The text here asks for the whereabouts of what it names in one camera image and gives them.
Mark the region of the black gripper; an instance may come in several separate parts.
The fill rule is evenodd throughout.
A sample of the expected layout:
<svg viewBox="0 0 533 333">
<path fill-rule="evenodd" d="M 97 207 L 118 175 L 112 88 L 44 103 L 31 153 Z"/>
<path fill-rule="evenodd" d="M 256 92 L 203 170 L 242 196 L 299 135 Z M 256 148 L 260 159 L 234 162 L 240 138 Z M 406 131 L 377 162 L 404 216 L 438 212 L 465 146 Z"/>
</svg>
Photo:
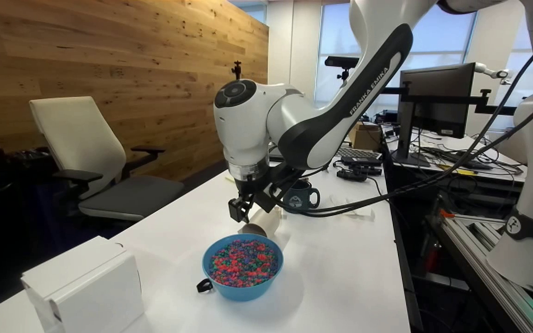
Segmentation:
<svg viewBox="0 0 533 333">
<path fill-rule="evenodd" d="M 229 216 L 245 222 L 253 203 L 269 212 L 282 201 L 286 190 L 301 177 L 301 170 L 286 164 L 267 166 L 260 175 L 236 179 L 238 196 L 227 201 Z"/>
</svg>

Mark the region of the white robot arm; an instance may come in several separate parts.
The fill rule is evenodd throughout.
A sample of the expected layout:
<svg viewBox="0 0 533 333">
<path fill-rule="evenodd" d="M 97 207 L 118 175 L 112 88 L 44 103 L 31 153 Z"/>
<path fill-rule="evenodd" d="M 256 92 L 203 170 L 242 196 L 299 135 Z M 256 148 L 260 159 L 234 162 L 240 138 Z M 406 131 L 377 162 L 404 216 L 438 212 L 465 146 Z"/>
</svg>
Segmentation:
<svg viewBox="0 0 533 333">
<path fill-rule="evenodd" d="M 238 196 L 229 216 L 242 220 L 251 205 L 271 209 L 282 179 L 323 166 L 349 127 L 395 74 L 412 46 L 412 27 L 430 5 L 471 13 L 502 0 L 349 0 L 349 25 L 360 46 L 354 72 L 323 109 L 299 90 L 277 83 L 232 79 L 214 96 L 212 114 Z M 533 292 L 533 94 L 515 109 L 527 151 L 527 175 L 504 233 L 488 264 Z"/>
</svg>

